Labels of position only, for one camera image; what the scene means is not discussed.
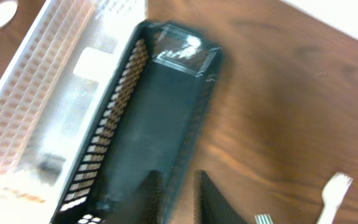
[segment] basket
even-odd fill
[[[102,223],[152,170],[162,175],[162,223],[185,178],[223,58],[176,22],[140,23],[108,83],[51,220]]]

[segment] dark green plastic basket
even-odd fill
[[[135,29],[52,224],[102,223],[151,170],[168,223],[218,78],[222,49],[176,22]]]

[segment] fork tines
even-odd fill
[[[273,224],[269,214],[259,214],[255,216],[256,224]]]

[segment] white basket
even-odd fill
[[[101,96],[133,28],[145,19],[145,9],[145,0],[45,2],[0,80],[0,195],[5,194],[1,189],[13,189],[36,195],[36,203],[47,198],[53,212]],[[84,65],[95,55],[96,68]],[[50,187],[34,173],[23,174],[45,154],[64,158]]]

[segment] fork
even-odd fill
[[[255,216],[256,224],[273,224],[269,214],[259,214]]]
[[[332,224],[335,214],[341,206],[343,198],[353,181],[352,177],[338,172],[326,184],[323,189],[324,208],[317,224]]]

